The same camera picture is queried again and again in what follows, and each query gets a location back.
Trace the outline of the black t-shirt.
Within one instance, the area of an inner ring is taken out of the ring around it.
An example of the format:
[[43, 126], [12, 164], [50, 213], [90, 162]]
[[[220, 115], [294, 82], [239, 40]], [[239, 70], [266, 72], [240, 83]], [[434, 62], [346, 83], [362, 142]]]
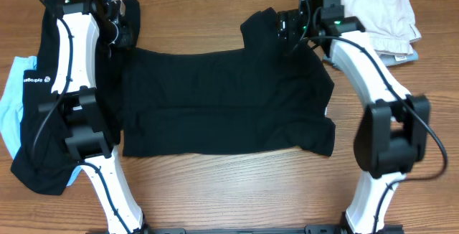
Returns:
[[254, 13], [239, 50], [137, 49], [123, 73], [123, 153], [248, 154], [299, 146], [330, 156], [333, 81], [310, 48], [282, 45], [274, 9]]

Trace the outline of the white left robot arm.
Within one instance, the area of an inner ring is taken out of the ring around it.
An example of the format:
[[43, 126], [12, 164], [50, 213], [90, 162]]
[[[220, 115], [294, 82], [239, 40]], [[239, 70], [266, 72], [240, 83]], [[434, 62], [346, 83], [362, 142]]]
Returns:
[[54, 12], [60, 34], [54, 101], [39, 105], [49, 127], [89, 177], [103, 207], [108, 233], [149, 233], [142, 209], [124, 175], [120, 126], [100, 97], [96, 66], [112, 50], [134, 46], [123, 0], [59, 0]]

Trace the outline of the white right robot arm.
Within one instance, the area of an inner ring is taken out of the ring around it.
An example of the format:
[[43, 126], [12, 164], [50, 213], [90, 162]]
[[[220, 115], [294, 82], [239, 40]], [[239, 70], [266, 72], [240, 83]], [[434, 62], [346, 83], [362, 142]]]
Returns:
[[278, 36], [298, 46], [314, 42], [349, 79], [364, 109], [354, 139], [361, 176], [339, 225], [310, 225], [308, 233], [403, 233], [384, 218], [398, 186], [424, 159], [430, 103], [413, 96], [388, 71], [358, 17], [342, 0], [299, 0], [278, 13]]

